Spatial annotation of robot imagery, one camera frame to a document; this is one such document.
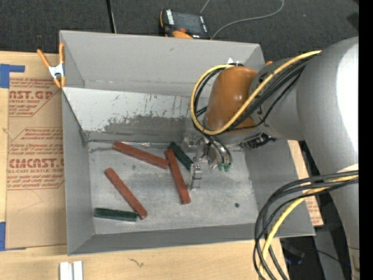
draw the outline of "bundle of cables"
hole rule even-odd
[[[198,101],[200,94],[202,93],[203,88],[206,86],[208,81],[215,76],[220,71],[233,67],[234,64],[223,64],[217,65],[213,68],[208,69],[203,73],[200,78],[197,80],[191,96],[191,117],[193,124],[197,130],[199,130],[204,135],[215,136],[218,134],[241,130],[242,128],[237,128],[245,119],[247,119],[260,105],[267,100],[271,95],[277,92],[286,82],[293,80],[290,84],[280,93],[277,99],[272,103],[269,108],[269,111],[265,114],[264,118],[255,126],[246,127],[254,128],[259,124],[263,123],[268,117],[271,110],[274,108],[276,103],[285,95],[285,93],[296,83],[298,77],[300,76],[302,70],[305,67],[305,62],[311,59],[314,55],[320,53],[321,51],[312,51],[305,54],[301,54],[292,58],[289,61],[286,61],[283,65],[279,66],[268,76],[261,80],[258,87],[252,92],[252,94],[247,98],[245,103],[241,108],[233,115],[233,117],[221,128],[218,130],[206,129],[203,124],[198,120],[198,117],[206,111],[206,107],[197,110]]]
[[[300,203],[305,200],[306,197],[315,196],[318,194],[328,193],[333,190],[348,186],[350,184],[358,183],[358,170],[339,172],[328,174],[324,176],[314,176],[305,178],[302,180],[296,180],[290,182],[278,190],[276,190],[268,199],[267,203],[261,209],[255,224],[255,248],[253,253],[254,267],[260,277],[260,279],[265,279],[263,270],[266,271],[270,279],[276,280],[273,272],[270,270],[266,263],[266,255],[270,254],[272,261],[278,270],[281,278],[283,280],[288,280],[286,274],[282,270],[270,244],[277,233],[280,225],[284,222],[286,217],[296,208]],[[288,197],[289,195],[302,192],[301,195],[290,198],[280,204],[268,217],[269,208],[275,202]],[[286,206],[286,209],[278,216],[277,221],[273,223],[277,214]],[[264,238],[265,243],[263,248],[261,248],[260,240]]]

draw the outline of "orange and black device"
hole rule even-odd
[[[172,9],[162,9],[159,25],[161,33],[166,37],[211,39],[205,19],[200,15],[175,12]]]

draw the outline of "black carpet floor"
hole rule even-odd
[[[159,36],[162,8],[199,14],[207,0],[111,0],[118,33]],[[211,0],[203,11],[213,34],[222,26],[268,15],[281,0]],[[284,0],[265,19],[234,24],[215,40],[259,43],[264,58],[279,60],[358,36],[359,0]],[[105,0],[0,0],[0,50],[56,53],[60,30],[110,33]],[[312,241],[298,240],[299,248]],[[290,267],[291,279],[322,279],[317,256]]]

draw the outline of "red stick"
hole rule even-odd
[[[114,187],[121,193],[124,199],[127,201],[129,206],[138,213],[140,219],[143,219],[147,216],[147,211],[141,205],[141,203],[136,199],[136,197],[132,194],[129,188],[123,183],[120,177],[115,173],[112,168],[108,168],[105,170],[105,174]]]
[[[169,162],[165,159],[162,159],[161,157],[152,155],[149,152],[144,152],[138,148],[134,148],[133,146],[124,144],[119,141],[115,142],[112,148],[117,152],[124,153],[125,155],[132,156],[133,158],[136,158],[138,160],[144,161],[148,164],[152,164],[163,169],[167,169],[169,165]]]
[[[166,159],[170,162],[171,175],[173,176],[176,185],[176,190],[181,200],[181,204],[190,203],[191,197],[189,196],[187,186],[185,185],[184,179],[182,178],[179,165],[177,163],[173,150],[167,149],[164,152],[164,155],[166,156]]]

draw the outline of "blue tape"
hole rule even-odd
[[[24,72],[24,65],[0,64],[0,88],[9,88],[11,72]]]
[[[5,250],[5,222],[0,222],[0,251]]]

